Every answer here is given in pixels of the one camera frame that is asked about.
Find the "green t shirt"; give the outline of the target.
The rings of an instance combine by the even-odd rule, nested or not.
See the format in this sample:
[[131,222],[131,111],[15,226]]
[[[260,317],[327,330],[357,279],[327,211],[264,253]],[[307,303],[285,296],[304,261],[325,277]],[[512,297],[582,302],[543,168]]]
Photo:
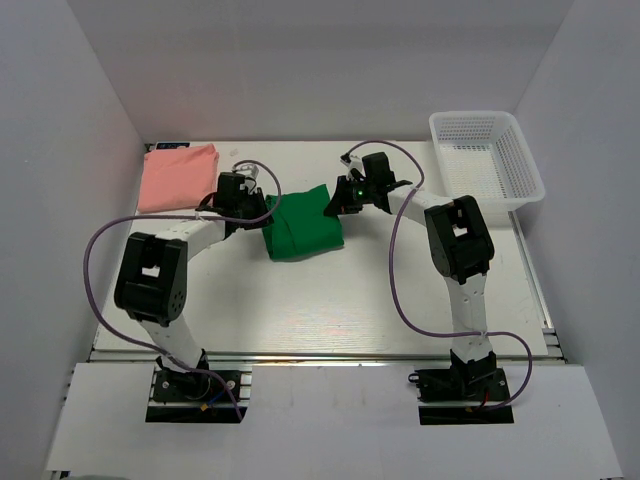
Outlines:
[[306,192],[283,194],[273,222],[262,228],[270,259],[294,260],[343,247],[340,220],[324,215],[328,204],[325,184]]

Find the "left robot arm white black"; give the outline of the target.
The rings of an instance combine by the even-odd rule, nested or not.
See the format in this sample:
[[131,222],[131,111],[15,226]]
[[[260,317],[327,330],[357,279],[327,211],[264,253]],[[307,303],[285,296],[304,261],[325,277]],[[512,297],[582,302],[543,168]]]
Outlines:
[[220,220],[186,220],[157,234],[135,232],[126,243],[115,304],[147,332],[161,351],[160,366],[179,372],[177,387],[191,399],[209,392],[212,377],[204,350],[183,314],[188,264],[237,230],[272,222],[257,176],[258,168],[251,164],[219,175],[216,190],[201,200],[196,211],[218,214]]

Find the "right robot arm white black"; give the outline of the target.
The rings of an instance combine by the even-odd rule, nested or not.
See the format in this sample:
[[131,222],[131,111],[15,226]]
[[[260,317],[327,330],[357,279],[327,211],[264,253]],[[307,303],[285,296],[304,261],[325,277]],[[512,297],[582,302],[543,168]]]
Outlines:
[[[341,156],[347,173],[337,178],[334,195],[324,210],[328,217],[359,213],[364,206],[395,217],[388,254],[392,300],[411,330],[431,338],[452,341],[450,358],[453,390],[472,399],[484,391],[488,377],[497,369],[496,355],[488,338],[485,285],[495,248],[475,198],[456,199],[435,195],[421,183],[398,180],[386,154],[379,152],[358,160]],[[411,220],[426,229],[430,257],[443,277],[449,294],[451,333],[421,329],[403,312],[394,277],[394,251],[399,224]]]

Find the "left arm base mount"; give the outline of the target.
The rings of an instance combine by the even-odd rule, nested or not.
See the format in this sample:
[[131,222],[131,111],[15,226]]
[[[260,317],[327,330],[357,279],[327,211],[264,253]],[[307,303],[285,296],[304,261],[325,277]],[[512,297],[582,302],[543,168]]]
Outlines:
[[241,370],[218,370],[226,386],[207,375],[193,376],[157,368],[151,380],[147,424],[239,424],[228,388],[241,415],[249,405],[250,375]]

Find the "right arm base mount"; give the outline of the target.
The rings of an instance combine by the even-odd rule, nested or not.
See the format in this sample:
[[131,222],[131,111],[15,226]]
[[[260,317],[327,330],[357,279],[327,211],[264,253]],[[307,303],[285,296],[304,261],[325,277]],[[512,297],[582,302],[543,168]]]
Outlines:
[[511,406],[493,406],[510,398],[503,369],[465,386],[454,369],[420,369],[408,375],[418,391],[421,426],[507,425],[514,423]]

